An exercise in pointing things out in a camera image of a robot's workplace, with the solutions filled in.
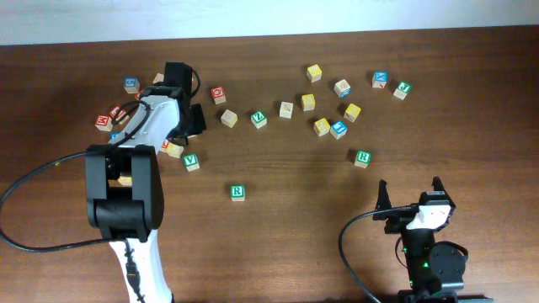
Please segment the green r block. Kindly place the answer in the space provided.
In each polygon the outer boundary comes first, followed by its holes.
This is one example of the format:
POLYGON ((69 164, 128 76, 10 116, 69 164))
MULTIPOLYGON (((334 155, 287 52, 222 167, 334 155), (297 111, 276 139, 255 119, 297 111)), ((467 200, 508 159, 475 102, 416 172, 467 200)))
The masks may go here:
POLYGON ((355 156, 354 164, 357 167, 367 168, 371 161, 371 154, 368 151, 359 150, 355 156))
POLYGON ((231 186, 231 200, 234 202, 241 202, 245 200, 245 188, 243 185, 232 185, 231 186))

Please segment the green J block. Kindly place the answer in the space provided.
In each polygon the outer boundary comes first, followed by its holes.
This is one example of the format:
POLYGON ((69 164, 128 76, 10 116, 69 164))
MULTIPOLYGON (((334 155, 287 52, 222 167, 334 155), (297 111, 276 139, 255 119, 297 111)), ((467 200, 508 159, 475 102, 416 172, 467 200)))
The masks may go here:
POLYGON ((396 87, 396 89, 395 89, 395 91, 393 93, 393 96, 397 97, 397 98, 399 98, 401 100, 404 100, 408 96, 410 91, 412 90, 412 87, 413 86, 411 84, 409 84, 407 82, 404 82, 404 81, 401 81, 397 85, 397 87, 396 87))

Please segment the red picture block centre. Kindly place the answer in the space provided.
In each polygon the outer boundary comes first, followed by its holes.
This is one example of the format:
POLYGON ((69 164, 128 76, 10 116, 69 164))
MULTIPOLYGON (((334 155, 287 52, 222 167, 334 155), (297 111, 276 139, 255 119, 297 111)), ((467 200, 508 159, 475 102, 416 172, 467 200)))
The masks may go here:
POLYGON ((223 87, 216 87, 211 90, 211 95, 215 104, 222 104, 227 101, 223 87))

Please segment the red a block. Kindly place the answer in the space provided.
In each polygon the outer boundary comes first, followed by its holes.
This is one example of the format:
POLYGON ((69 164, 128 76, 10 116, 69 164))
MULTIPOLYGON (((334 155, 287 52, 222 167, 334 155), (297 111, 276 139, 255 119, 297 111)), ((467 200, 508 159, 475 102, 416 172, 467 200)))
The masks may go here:
POLYGON ((136 95, 135 95, 135 99, 136 100, 140 100, 141 98, 141 94, 144 92, 144 89, 141 89, 136 95))
POLYGON ((161 147, 160 147, 160 151, 161 151, 161 152, 166 152, 167 149, 168 149, 168 146, 169 146, 169 141, 168 141, 168 140, 164 140, 164 141, 163 141, 163 144, 162 144, 161 147))

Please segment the yellow block bottom left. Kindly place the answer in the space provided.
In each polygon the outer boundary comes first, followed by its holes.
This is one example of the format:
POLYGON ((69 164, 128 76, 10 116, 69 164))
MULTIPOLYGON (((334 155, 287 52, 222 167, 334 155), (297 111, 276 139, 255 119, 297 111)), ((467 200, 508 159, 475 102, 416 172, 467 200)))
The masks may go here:
POLYGON ((120 183, 122 186, 131 186, 132 185, 132 177, 125 177, 120 176, 117 179, 118 183, 120 183))

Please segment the red A block lower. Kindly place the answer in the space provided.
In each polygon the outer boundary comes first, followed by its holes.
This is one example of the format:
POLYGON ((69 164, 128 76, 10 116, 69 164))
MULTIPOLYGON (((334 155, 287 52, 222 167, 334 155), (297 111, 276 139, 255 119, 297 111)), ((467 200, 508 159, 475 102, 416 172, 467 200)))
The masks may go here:
POLYGON ((163 141, 163 144, 162 144, 161 147, 160 147, 160 151, 161 151, 161 152, 166 152, 167 149, 168 149, 168 146, 169 146, 169 141, 168 141, 168 140, 164 140, 164 141, 163 141))

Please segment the wood block blue side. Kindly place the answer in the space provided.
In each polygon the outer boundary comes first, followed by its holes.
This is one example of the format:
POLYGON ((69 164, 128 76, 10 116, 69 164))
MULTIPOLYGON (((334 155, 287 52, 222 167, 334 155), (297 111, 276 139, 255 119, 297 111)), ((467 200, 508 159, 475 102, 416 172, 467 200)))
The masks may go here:
POLYGON ((345 79, 339 80, 334 84, 334 91, 340 98, 349 95, 350 90, 351 86, 345 79))

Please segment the yellow block beside blue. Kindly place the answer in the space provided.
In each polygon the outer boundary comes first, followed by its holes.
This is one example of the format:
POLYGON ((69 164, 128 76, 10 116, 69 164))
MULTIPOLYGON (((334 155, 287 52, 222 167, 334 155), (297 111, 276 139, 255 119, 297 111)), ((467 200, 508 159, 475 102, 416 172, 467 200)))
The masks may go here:
POLYGON ((324 136, 329 133, 330 131, 330 124, 327 121, 326 118, 321 118, 320 120, 316 120, 313 125, 313 129, 317 136, 324 136))

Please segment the red 9 block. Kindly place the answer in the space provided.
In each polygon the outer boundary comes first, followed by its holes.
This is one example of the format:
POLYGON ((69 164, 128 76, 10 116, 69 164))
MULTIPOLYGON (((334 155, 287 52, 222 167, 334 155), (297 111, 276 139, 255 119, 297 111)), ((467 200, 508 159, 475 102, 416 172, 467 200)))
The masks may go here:
POLYGON ((123 125, 129 119, 129 115, 126 113, 126 111, 118 105, 112 108, 112 110, 109 112, 109 116, 113 120, 114 124, 120 125, 123 125))

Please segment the green Z block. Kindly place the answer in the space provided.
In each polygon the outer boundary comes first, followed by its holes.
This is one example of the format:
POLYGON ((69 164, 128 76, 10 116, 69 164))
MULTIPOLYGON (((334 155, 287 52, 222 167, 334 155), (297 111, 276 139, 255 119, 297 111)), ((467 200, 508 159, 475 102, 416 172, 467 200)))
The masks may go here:
POLYGON ((268 120, 262 111, 256 111, 251 115, 251 122, 257 129, 260 129, 261 127, 267 125, 268 120))

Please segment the plain wood block centre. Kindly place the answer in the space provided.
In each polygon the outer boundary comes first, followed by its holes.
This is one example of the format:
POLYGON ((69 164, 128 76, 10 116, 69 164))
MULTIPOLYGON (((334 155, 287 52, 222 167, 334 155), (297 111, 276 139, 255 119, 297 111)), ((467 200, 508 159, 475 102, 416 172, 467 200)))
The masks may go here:
POLYGON ((229 128, 237 123, 237 115, 229 109, 226 109, 221 116, 221 122, 229 128))

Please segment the red M block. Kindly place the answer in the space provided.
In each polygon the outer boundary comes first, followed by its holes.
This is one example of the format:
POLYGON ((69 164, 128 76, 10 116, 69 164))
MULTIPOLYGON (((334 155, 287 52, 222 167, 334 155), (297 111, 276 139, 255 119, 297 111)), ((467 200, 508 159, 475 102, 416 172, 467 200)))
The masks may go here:
POLYGON ((109 115, 98 115, 94 125, 101 131, 111 132, 113 129, 112 118, 109 115))

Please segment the yellow block beside A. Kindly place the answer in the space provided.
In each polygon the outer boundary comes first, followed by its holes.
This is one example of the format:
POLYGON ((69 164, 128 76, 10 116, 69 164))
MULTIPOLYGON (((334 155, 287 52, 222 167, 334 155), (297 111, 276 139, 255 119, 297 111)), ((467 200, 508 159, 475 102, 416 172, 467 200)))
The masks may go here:
POLYGON ((181 155, 183 154, 183 152, 184 152, 184 147, 183 146, 179 146, 179 145, 173 144, 171 142, 168 143, 166 153, 169 156, 175 157, 175 158, 181 158, 181 155))

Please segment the blue X block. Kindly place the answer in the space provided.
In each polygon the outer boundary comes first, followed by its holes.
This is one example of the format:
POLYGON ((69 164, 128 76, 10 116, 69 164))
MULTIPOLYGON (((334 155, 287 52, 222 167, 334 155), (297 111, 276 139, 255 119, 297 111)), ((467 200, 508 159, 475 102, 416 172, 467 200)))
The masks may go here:
POLYGON ((375 71, 372 78, 373 88, 384 88, 388 82, 387 72, 375 71))

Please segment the yellow S block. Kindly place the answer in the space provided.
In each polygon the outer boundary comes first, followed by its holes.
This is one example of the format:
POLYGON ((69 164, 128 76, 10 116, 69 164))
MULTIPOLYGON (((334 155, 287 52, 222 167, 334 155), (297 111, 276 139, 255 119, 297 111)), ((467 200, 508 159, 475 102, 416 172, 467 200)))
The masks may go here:
POLYGON ((316 107, 316 100, 313 94, 302 95, 302 109, 304 111, 314 110, 316 107))

